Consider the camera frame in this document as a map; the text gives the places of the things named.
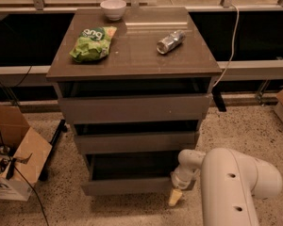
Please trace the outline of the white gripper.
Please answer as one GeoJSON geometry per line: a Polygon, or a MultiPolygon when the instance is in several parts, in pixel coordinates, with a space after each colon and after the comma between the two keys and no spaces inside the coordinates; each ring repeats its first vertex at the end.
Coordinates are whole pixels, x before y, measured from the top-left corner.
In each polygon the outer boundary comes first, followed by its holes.
{"type": "Polygon", "coordinates": [[[172,173],[171,180],[174,188],[171,189],[168,204],[175,206],[182,197],[182,191],[187,189],[192,181],[195,180],[199,169],[186,168],[179,165],[172,173]]]}

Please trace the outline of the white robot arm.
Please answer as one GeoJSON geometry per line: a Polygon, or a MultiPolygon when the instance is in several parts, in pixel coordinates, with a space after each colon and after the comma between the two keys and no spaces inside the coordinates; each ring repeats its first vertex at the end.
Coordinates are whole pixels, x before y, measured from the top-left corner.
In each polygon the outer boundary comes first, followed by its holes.
{"type": "Polygon", "coordinates": [[[253,199],[270,199],[283,180],[272,164],[227,148],[208,153],[183,150],[171,173],[169,204],[174,206],[196,175],[200,176],[204,226],[259,226],[253,199]]]}

